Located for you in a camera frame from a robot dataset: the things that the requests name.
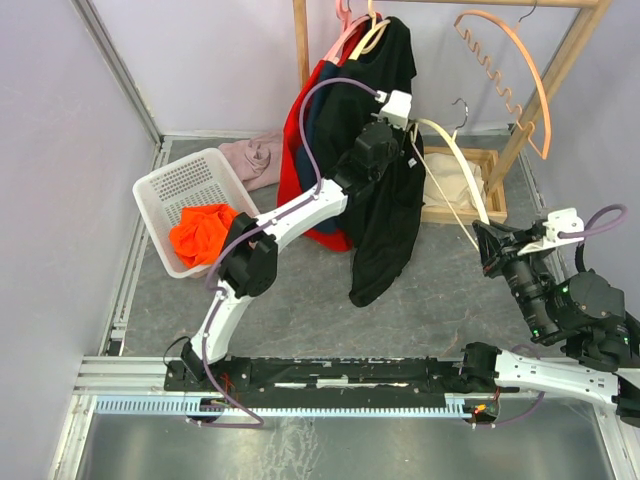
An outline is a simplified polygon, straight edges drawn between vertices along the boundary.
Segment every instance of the red shirt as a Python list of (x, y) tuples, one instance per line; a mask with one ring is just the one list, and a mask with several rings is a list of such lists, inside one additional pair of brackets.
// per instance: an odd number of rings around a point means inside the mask
[[(365, 28), (368, 27), (368, 22), (363, 23), (358, 27), (356, 33), (354, 33), (344, 44), (342, 48), (342, 56), (338, 65), (342, 65), (348, 58), (353, 49), (356, 47)], [(313, 69), (309, 80), (298, 94), (298, 98), (294, 102), (287, 121), (284, 124), (284, 142), (282, 146), (282, 167), (280, 170), (280, 186), (278, 188), (277, 204), (278, 206), (293, 200), (298, 195), (302, 195), (302, 189), (300, 188), (300, 182), (298, 181), (298, 173), (295, 168), (295, 155), (298, 151), (298, 147), (302, 145), (302, 137), (300, 135), (300, 129), (298, 128), (298, 119), (300, 116), (300, 108), (302, 107), (302, 101), (305, 95), (313, 88), (317, 83), (318, 76), (322, 71), (324, 60), (320, 60)], [(311, 102), (307, 102), (307, 110), (309, 109)], [(320, 233), (315, 230), (308, 230), (305, 235), (314, 239), (316, 242), (324, 245), (325, 247), (335, 252), (346, 252), (351, 250), (353, 246), (351, 239), (342, 231), (338, 230), (332, 234)]]

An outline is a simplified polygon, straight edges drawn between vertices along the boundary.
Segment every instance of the metal hook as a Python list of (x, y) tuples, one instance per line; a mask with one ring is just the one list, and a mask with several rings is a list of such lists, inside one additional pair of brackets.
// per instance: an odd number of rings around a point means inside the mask
[(462, 125), (459, 125), (456, 127), (456, 131), (464, 127), (467, 124), (467, 120), (469, 119), (469, 106), (467, 105), (467, 102), (465, 102), (463, 98), (458, 97), (458, 99), (455, 102), (453, 102), (451, 105), (457, 105), (458, 102), (464, 103), (464, 122), (462, 122)]
[(529, 13), (527, 13), (526, 15), (520, 17), (520, 20), (518, 20), (518, 23), (520, 23), (522, 20), (524, 20), (528, 16), (533, 15), (533, 12), (535, 11), (536, 8), (538, 8), (538, 0), (535, 0), (533, 2), (533, 8), (531, 9), (531, 11)]

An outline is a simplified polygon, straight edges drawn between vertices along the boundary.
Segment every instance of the hanging clothes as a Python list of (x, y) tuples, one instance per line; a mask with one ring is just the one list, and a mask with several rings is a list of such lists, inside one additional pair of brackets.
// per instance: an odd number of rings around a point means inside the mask
[[(320, 72), (316, 84), (324, 80), (329, 80), (330, 78), (336, 78), (339, 75), (340, 67), (347, 61), (348, 56), (358, 45), (364, 34), (371, 29), (371, 23), (371, 20), (369, 20), (356, 28), (354, 34), (345, 42), (339, 62), (337, 64), (326, 62)], [(321, 88), (311, 99), (311, 107), (309, 108), (309, 114), (305, 121), (305, 135), (309, 145), (313, 145), (315, 122), (320, 115), (320, 112), (322, 112), (322, 108), (324, 107), (324, 103), (329, 96), (332, 87), (333, 85), (329, 85)], [(296, 152), (295, 167), (298, 174), (298, 180), (300, 181), (300, 187), (302, 188), (302, 191), (306, 192), (315, 185), (316, 175), (311, 165), (311, 161), (309, 160), (309, 155), (307, 155), (307, 151), (302, 145)], [(338, 231), (337, 218), (329, 218), (320, 222), (314, 227), (314, 230), (326, 234), (336, 233)]]
[[(347, 60), (339, 76), (359, 80), (375, 90), (411, 93), (416, 68), (411, 33), (397, 18), (367, 55)], [(326, 174), (349, 155), (363, 127), (380, 104), (361, 89), (337, 84), (315, 123), (313, 152)], [(410, 144), (387, 168), (372, 197), (340, 216), (339, 225), (357, 247), (349, 298), (364, 307), (386, 291), (411, 258), (420, 227), (425, 169)]]
[[(426, 171), (410, 142), (407, 135), (403, 156), (389, 165), (367, 208), (349, 292), (356, 307), (365, 307), (382, 295), (411, 259), (420, 230)], [(416, 146), (423, 150), (419, 135)]]
[[(358, 60), (347, 60), (339, 77), (361, 81), (374, 90), (411, 93), (411, 80), (416, 76), (411, 33), (399, 19), (390, 17), (389, 21), (376, 47)], [(353, 85), (336, 84), (331, 88), (315, 122), (312, 144), (320, 173), (324, 175), (336, 166), (379, 110), (380, 104), (369, 93)], [(364, 235), (365, 207), (352, 208), (340, 216), (340, 227), (356, 247)]]
[[(367, 25), (368, 23), (365, 23), (361, 26), (361, 28), (359, 27), (356, 33), (349, 40), (347, 40), (347, 42), (345, 42), (338, 65), (341, 65), (347, 60), (347, 58), (349, 57), (349, 55), (351, 54), (355, 46), (360, 41), (360, 38), (362, 38), (362, 35), (367, 30), (368, 28)], [(302, 101), (304, 100), (305, 95), (309, 90), (311, 90), (311, 88), (313, 88), (314, 85), (318, 83), (320, 75), (325, 65), (329, 63), (330, 62), (325, 62), (324, 60), (321, 60), (320, 62), (318, 62), (318, 65), (316, 65), (316, 68), (311, 73), (309, 80), (307, 81), (305, 86), (302, 88), (302, 90), (298, 94), (298, 97), (294, 102), (293, 106), (291, 107), (291, 110), (289, 111), (289, 115), (287, 116), (287, 120), (284, 126), (282, 167), (280, 170), (280, 186), (278, 188), (278, 195), (277, 195), (278, 206), (284, 205), (285, 203), (293, 200), (298, 195), (301, 195), (304, 191), (306, 191), (306, 190), (303, 190), (300, 185), (300, 181), (298, 178), (298, 173), (296, 171), (296, 165), (295, 165), (295, 158), (296, 158), (295, 155), (297, 154), (298, 150), (302, 148), (302, 137), (300, 136), (300, 129), (298, 128), (298, 118), (300, 115), (300, 108), (302, 106)], [(322, 90), (330, 90), (331, 88), (332, 88), (331, 86), (327, 86), (324, 89), (319, 90), (318, 93), (322, 92)], [(318, 94), (315, 94), (314, 97), (310, 100), (310, 102), (307, 103), (307, 115), (308, 115), (308, 112), (311, 110), (311, 108), (313, 108), (315, 104), (314, 103), (315, 97), (317, 95)], [(312, 186), (315, 185), (315, 182), (316, 180), (315, 180), (315, 174), (314, 174)], [(351, 247), (352, 247), (352, 242), (351, 240), (349, 240), (347, 235), (344, 232), (337, 229), (332, 231), (331, 233), (323, 233), (315, 229), (312, 229), (305, 232), (305, 235), (309, 238), (312, 238), (316, 242), (324, 245), (330, 250), (333, 250), (336, 252), (346, 252), (351, 250)]]

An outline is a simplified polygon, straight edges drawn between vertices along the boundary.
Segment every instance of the black shirt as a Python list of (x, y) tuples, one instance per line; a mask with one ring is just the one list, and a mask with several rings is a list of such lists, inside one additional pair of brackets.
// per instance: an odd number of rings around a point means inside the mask
[[(376, 47), (358, 60), (347, 60), (339, 77), (352, 78), (374, 90), (411, 93), (416, 68), (411, 50), (411, 33), (397, 18)], [(364, 90), (336, 84), (315, 121), (313, 152), (320, 172), (329, 172), (353, 148), (363, 127), (374, 120), (381, 104)], [(415, 161), (410, 144), (404, 155), (392, 163), (371, 198), (340, 216), (339, 225), (349, 235), (357, 252), (353, 262), (353, 284), (349, 294), (362, 307), (380, 296), (400, 274), (411, 257), (420, 226), (424, 167)]]
[[(347, 60), (338, 77), (358, 80), (374, 90), (411, 93), (416, 67), (411, 51), (411, 33), (397, 18), (390, 17), (376, 47), (358, 60)], [(320, 173), (333, 168), (344, 152), (351, 149), (362, 128), (380, 111), (380, 104), (364, 90), (347, 84), (325, 87), (330, 93), (315, 121), (313, 154)]]
[[(423, 151), (419, 135), (416, 147)], [(407, 135), (404, 155), (389, 165), (368, 205), (364, 236), (352, 267), (349, 298), (356, 307), (382, 295), (411, 259), (420, 229), (425, 175)]]

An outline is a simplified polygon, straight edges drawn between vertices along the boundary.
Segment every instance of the beige cloth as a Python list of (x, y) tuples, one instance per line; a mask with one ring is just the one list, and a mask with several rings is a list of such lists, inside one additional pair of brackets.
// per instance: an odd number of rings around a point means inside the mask
[[(469, 185), (462, 173), (460, 164), (453, 155), (443, 153), (430, 153), (424, 157), (425, 163), (429, 166), (431, 173), (438, 180), (442, 191), (456, 210), (476, 210), (475, 203), (469, 191)], [(484, 193), (484, 182), (482, 181), (482, 171), (479, 165), (467, 161), (473, 178), (476, 180), (482, 201), (486, 203)], [(447, 207), (438, 187), (430, 175), (424, 181), (424, 204), (426, 207)]]
[(268, 132), (251, 140), (223, 143), (218, 147), (247, 192), (280, 181), (282, 132)]

